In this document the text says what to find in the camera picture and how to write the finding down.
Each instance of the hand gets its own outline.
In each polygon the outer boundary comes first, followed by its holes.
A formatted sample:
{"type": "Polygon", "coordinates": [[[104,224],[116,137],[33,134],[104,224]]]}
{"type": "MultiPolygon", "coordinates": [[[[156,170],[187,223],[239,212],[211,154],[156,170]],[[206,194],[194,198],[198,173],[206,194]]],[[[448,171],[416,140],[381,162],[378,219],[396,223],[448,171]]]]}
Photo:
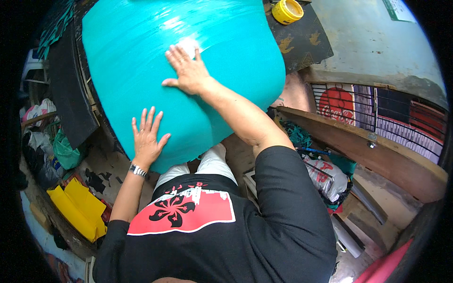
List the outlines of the hand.
{"type": "Polygon", "coordinates": [[[170,45],[170,50],[165,52],[170,65],[175,69],[178,79],[166,79],[163,86],[175,86],[190,95],[198,94],[206,90],[207,86],[215,80],[209,75],[198,47],[195,48],[195,60],[180,45],[170,45]]]}
{"type": "Polygon", "coordinates": [[[157,114],[154,123],[153,117],[156,109],[151,107],[146,119],[147,109],[143,109],[140,120],[140,131],[137,129],[137,120],[132,118],[132,130],[134,132],[135,158],[132,163],[138,165],[142,170],[148,172],[150,165],[159,157],[162,148],[167,144],[171,134],[165,134],[157,142],[157,130],[159,129],[160,120],[164,113],[162,111],[157,114]]]}

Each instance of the bolt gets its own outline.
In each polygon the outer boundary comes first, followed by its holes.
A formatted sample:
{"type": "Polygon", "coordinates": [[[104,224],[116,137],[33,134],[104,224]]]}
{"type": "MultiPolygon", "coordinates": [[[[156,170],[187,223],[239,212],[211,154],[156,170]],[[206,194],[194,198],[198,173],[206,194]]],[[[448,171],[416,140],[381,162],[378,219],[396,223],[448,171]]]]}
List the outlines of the bolt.
{"type": "Polygon", "coordinates": [[[373,142],[368,142],[367,145],[368,145],[368,147],[371,148],[371,149],[373,149],[373,148],[376,147],[376,144],[373,143],[373,142]]]}

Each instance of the white shorts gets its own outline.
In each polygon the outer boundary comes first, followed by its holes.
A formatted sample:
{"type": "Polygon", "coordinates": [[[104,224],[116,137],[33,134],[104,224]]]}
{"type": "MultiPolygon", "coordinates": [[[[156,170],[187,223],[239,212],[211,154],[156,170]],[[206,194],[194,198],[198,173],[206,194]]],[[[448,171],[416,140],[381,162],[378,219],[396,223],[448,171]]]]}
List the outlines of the white shorts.
{"type": "MultiPolygon", "coordinates": [[[[195,174],[222,175],[230,178],[237,185],[236,179],[233,176],[233,172],[231,172],[231,169],[228,167],[225,161],[226,153],[227,149],[225,148],[225,146],[223,146],[223,144],[217,144],[211,147],[207,152],[203,154],[201,163],[198,166],[197,172],[195,174]]],[[[156,190],[156,188],[162,185],[163,183],[184,174],[190,174],[187,163],[174,165],[170,167],[170,169],[167,172],[160,175],[154,190],[156,190]]]]}

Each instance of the printed paper notice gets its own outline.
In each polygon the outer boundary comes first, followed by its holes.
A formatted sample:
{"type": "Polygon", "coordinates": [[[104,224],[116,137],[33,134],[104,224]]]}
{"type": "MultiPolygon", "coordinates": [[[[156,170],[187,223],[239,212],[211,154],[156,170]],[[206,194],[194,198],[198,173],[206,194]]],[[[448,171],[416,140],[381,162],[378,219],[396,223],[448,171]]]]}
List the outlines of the printed paper notice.
{"type": "Polygon", "coordinates": [[[383,1],[392,20],[412,23],[417,22],[414,15],[412,15],[412,12],[409,10],[406,4],[404,4],[402,0],[383,0],[383,1]]]}

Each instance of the wooden shelf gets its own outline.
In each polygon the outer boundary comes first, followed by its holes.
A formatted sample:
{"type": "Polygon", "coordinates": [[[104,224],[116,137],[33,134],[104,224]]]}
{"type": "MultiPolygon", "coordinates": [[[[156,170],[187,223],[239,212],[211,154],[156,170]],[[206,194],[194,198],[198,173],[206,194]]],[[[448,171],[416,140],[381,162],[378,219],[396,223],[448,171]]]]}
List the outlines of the wooden shelf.
{"type": "Polygon", "coordinates": [[[288,119],[358,164],[392,181],[423,203],[445,194],[448,174],[429,159],[370,131],[297,109],[277,108],[288,119]],[[367,143],[377,146],[371,149],[367,143]]]}

